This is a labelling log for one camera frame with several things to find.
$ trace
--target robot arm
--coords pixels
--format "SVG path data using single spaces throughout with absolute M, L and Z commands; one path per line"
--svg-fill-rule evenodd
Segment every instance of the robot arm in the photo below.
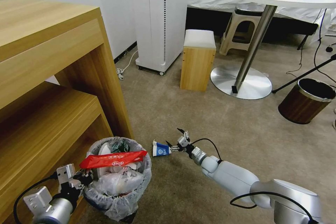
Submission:
M 260 182 L 256 175 L 240 166 L 219 160 L 215 156 L 207 156 L 205 152 L 193 146 L 187 132 L 178 139 L 177 146 L 172 146 L 172 150 L 188 153 L 189 157 L 202 167 L 202 172 L 207 177 L 235 197 L 254 193 L 255 195 L 246 196 L 241 200 L 261 208 L 274 209 L 276 224 L 321 223 L 320 200 L 312 191 L 278 179 Z M 311 216 L 294 202 L 305 208 Z
M 60 193 L 52 197 L 49 190 L 43 186 L 33 189 L 29 195 L 23 197 L 34 214 L 33 223 L 67 224 L 77 207 L 83 187 L 93 181 L 90 172 L 75 173 L 74 164 L 59 167 L 56 172 Z

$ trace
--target round table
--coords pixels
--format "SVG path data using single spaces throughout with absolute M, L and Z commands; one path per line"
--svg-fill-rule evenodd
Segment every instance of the round table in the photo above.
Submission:
M 240 68 L 220 66 L 211 72 L 211 81 L 224 93 L 241 99 L 260 99 L 270 94 L 272 83 L 263 73 L 251 68 L 257 49 L 277 6 L 297 8 L 336 8 L 336 0 L 246 0 L 265 4 L 260 22 Z

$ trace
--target wooden cabinet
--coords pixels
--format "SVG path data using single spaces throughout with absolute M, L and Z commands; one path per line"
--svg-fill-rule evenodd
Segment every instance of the wooden cabinet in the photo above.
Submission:
M 78 168 L 94 141 L 133 137 L 115 72 L 98 7 L 0 0 L 0 222 L 13 222 L 27 187 Z M 52 75 L 62 86 L 44 82 Z M 32 217 L 23 202 L 18 215 Z

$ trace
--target trash can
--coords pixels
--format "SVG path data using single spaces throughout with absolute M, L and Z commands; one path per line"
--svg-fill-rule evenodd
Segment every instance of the trash can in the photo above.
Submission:
M 308 124 L 336 97 L 328 84 L 314 79 L 301 79 L 279 105 L 280 114 L 297 124 Z
M 132 139 L 111 137 L 104 138 L 95 142 L 87 152 L 89 155 L 98 155 L 100 148 L 104 143 L 113 145 L 115 142 L 123 140 L 130 147 L 131 152 L 145 150 L 139 143 Z M 99 190 L 99 182 L 94 181 L 91 185 L 84 187 L 84 198 L 95 208 L 102 211 L 106 216 L 115 221 L 121 221 L 124 223 L 132 223 L 135 214 L 138 210 L 138 201 L 147 188 L 152 177 L 152 162 L 149 154 L 143 158 L 141 166 L 137 169 L 137 172 L 141 173 L 142 182 L 136 188 L 133 188 L 131 192 L 122 194 L 119 196 L 110 196 Z

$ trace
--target red snack wrapper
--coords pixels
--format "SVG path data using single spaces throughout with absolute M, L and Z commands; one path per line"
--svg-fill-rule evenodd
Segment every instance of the red snack wrapper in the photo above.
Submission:
M 79 167 L 81 169 L 94 169 L 107 166 L 125 166 L 129 163 L 140 162 L 146 156 L 147 151 L 119 152 L 106 155 L 89 155 Z

